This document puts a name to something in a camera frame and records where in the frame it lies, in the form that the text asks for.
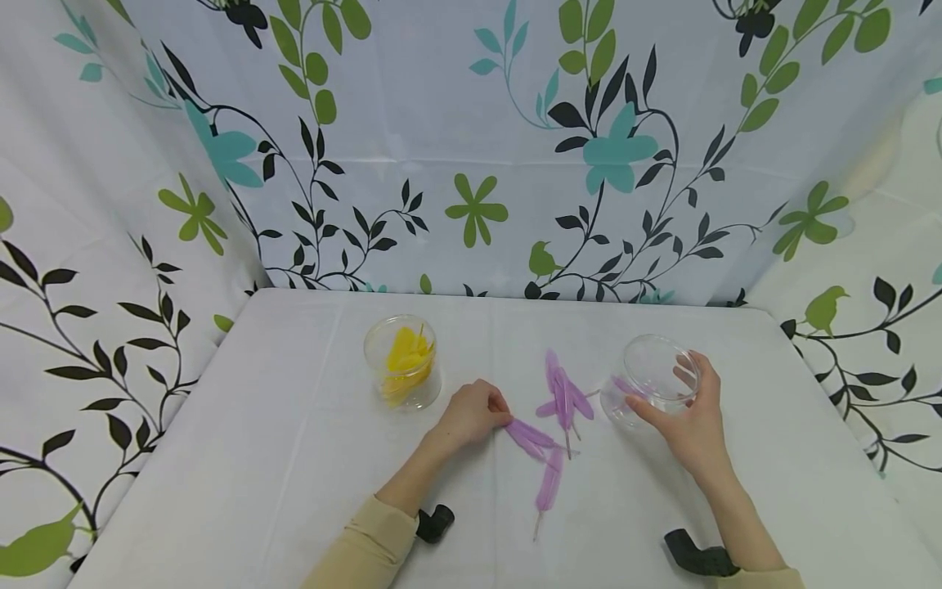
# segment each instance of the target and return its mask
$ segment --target person's right hand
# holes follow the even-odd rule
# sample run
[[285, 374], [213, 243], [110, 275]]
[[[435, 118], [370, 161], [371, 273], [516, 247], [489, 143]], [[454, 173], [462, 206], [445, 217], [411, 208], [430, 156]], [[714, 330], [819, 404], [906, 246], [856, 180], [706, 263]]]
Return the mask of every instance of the person's right hand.
[[[700, 483], [704, 477], [724, 474], [732, 466], [723, 437], [720, 376], [706, 356], [699, 352], [690, 355], [700, 370], [700, 387], [687, 411], [670, 415], [636, 395], [629, 395], [625, 401], [664, 436], [674, 457]], [[680, 366], [674, 368], [674, 373], [681, 380], [690, 378]]]

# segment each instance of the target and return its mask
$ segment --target beige sleeve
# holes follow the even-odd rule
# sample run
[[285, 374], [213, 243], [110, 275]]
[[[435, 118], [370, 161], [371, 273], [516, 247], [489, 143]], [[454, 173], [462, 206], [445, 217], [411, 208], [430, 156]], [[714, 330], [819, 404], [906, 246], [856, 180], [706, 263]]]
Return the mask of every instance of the beige sleeve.
[[412, 549], [418, 519], [370, 498], [301, 589], [386, 589]]
[[717, 589], [804, 589], [802, 576], [794, 568], [763, 573], [741, 570], [732, 577], [720, 577]]

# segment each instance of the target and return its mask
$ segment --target person's left hand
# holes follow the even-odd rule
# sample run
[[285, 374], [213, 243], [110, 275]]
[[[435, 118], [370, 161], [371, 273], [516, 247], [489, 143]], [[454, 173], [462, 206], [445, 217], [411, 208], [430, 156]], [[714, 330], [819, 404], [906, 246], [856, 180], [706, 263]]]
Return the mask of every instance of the person's left hand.
[[442, 450], [453, 452], [483, 440], [491, 430], [511, 421], [511, 410], [500, 390], [477, 379], [459, 388], [451, 397], [448, 408], [430, 434]]

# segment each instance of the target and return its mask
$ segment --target green bird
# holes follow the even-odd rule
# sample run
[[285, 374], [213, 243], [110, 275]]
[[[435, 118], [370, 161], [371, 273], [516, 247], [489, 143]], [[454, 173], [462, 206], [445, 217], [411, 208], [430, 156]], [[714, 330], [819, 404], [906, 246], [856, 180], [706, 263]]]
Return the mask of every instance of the green bird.
[[530, 250], [530, 271], [536, 274], [536, 279], [541, 276], [549, 276], [556, 270], [562, 270], [562, 266], [556, 264], [553, 254], [546, 250], [549, 241], [537, 241]]
[[815, 332], [823, 331], [827, 335], [833, 336], [831, 321], [837, 315], [837, 299], [841, 297], [850, 298], [850, 296], [844, 291], [843, 286], [831, 286], [808, 304], [808, 307], [804, 310], [804, 321], [802, 323], [814, 327]]

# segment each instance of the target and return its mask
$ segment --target black clamp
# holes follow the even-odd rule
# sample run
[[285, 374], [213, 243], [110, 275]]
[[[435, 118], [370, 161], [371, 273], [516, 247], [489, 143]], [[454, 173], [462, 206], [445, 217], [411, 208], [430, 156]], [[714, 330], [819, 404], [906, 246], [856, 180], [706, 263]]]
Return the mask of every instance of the black clamp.
[[438, 544], [453, 523], [455, 523], [455, 515], [445, 505], [436, 505], [432, 515], [420, 509], [418, 510], [418, 530], [415, 535], [427, 544]]
[[722, 546], [713, 546], [700, 550], [693, 544], [686, 530], [674, 530], [664, 536], [671, 556], [677, 566], [704, 577], [732, 577], [739, 572], [729, 553]]

